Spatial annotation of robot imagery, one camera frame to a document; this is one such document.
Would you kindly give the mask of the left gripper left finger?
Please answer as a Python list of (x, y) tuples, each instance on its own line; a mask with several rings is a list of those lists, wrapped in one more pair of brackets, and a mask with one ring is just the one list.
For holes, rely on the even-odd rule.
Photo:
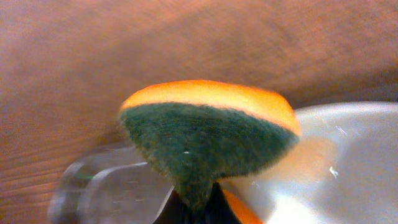
[(199, 224), (199, 219), (172, 190), (153, 224)]

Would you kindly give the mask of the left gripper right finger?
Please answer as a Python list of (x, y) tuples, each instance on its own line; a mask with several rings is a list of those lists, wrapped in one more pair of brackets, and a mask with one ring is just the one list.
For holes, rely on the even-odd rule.
[(229, 206), (219, 183), (214, 183), (212, 186), (201, 224), (241, 224)]

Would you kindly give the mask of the green and orange sponge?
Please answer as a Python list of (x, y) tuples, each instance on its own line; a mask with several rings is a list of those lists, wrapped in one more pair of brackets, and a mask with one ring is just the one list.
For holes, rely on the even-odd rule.
[[(122, 103), (119, 120), (199, 223), (214, 183), (270, 168), (301, 134), (292, 107), (278, 93), (209, 80), (148, 86)], [(241, 223), (259, 223), (248, 206), (222, 190)]]

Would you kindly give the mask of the white plate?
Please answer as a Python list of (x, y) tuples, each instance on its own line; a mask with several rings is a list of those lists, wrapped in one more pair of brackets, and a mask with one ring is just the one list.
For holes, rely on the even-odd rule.
[(273, 168), (224, 186), (264, 223), (396, 223), (397, 104), (296, 111), (302, 139)]

